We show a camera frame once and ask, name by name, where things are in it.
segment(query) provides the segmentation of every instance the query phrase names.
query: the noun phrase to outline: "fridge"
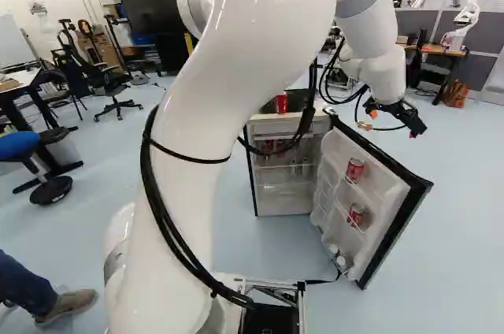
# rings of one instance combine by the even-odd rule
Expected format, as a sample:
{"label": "fridge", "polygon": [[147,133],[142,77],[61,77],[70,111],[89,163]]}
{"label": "fridge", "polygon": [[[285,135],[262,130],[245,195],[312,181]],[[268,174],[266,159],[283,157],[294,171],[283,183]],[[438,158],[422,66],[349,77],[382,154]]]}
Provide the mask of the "fridge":
{"label": "fridge", "polygon": [[[295,133],[296,119],[256,115],[244,128],[246,140],[274,150]],[[309,214],[328,257],[362,290],[433,186],[331,109],[317,111],[297,148],[279,158],[247,152],[247,161],[256,216]]]}

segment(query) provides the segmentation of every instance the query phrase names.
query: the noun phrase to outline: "floor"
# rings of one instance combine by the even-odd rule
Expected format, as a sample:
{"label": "floor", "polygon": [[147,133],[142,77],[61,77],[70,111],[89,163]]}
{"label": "floor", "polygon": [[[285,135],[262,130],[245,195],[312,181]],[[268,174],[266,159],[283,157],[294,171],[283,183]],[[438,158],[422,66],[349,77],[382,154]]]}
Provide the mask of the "floor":
{"label": "floor", "polygon": [[[164,87],[172,82],[170,77],[153,80]],[[28,193],[11,194],[30,177],[27,171],[1,176],[0,247],[55,286],[102,291],[102,234],[112,214],[136,196],[141,132],[163,93],[152,85],[124,92],[121,99],[133,98],[146,109],[125,110],[122,122],[113,113],[93,122],[105,98],[85,99],[89,111],[82,122],[71,106],[59,109],[61,124],[80,126],[72,140],[85,165],[70,173],[72,193],[45,209],[30,205]],[[504,268],[504,107],[469,101],[464,109],[451,109],[433,107],[418,96],[412,100],[429,127],[425,135],[363,135],[435,186],[367,291],[343,279],[309,288],[310,334],[504,330],[504,290],[498,282]],[[353,106],[338,112],[345,122],[353,121]],[[394,122],[382,114],[377,124]],[[43,130],[43,121],[34,126]],[[214,232],[215,270],[279,279],[334,277],[307,217],[254,217],[239,146],[220,180]],[[105,328],[101,299],[87,314],[45,333],[101,334]],[[0,332],[38,331],[27,314],[4,312]]]}

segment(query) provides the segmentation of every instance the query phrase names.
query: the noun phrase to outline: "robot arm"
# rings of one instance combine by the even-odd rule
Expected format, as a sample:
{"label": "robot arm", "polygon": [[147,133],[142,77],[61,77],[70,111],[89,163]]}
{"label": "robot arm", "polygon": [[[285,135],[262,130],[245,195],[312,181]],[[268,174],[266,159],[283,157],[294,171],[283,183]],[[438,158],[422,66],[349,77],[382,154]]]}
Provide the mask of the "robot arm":
{"label": "robot arm", "polygon": [[464,25],[456,31],[445,33],[441,38],[441,44],[452,51],[460,51],[465,37],[480,19],[481,9],[478,6],[479,0],[468,0],[467,6],[455,17],[456,25]]}
{"label": "robot arm", "polygon": [[[339,25],[369,64],[374,96],[384,104],[400,102],[404,53],[395,46],[392,0],[339,2]],[[223,167],[215,161],[227,159],[249,117],[307,69],[332,25],[336,0],[179,4],[184,23],[201,40],[154,119],[150,137],[169,153],[160,147],[148,151],[169,216],[199,262],[211,269],[213,197]],[[210,332],[211,290],[170,251],[143,189],[128,231],[124,266],[111,271],[106,283],[110,331]],[[213,327],[222,333],[221,326]]]}

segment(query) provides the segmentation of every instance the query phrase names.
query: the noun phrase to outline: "jeans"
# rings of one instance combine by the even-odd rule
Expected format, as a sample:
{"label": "jeans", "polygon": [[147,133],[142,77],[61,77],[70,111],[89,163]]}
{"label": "jeans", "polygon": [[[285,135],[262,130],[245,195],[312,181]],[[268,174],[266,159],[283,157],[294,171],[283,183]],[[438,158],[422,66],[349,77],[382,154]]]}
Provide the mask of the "jeans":
{"label": "jeans", "polygon": [[0,302],[4,300],[44,317],[54,308],[57,293],[49,281],[31,273],[0,250]]}

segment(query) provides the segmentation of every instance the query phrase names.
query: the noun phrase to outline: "open fridge door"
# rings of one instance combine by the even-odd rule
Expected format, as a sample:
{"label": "open fridge door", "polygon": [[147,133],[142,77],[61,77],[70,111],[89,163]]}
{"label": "open fridge door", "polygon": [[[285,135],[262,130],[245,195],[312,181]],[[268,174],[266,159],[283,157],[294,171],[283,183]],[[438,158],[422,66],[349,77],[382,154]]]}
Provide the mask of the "open fridge door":
{"label": "open fridge door", "polygon": [[330,116],[310,220],[339,270],[364,290],[433,183]]}

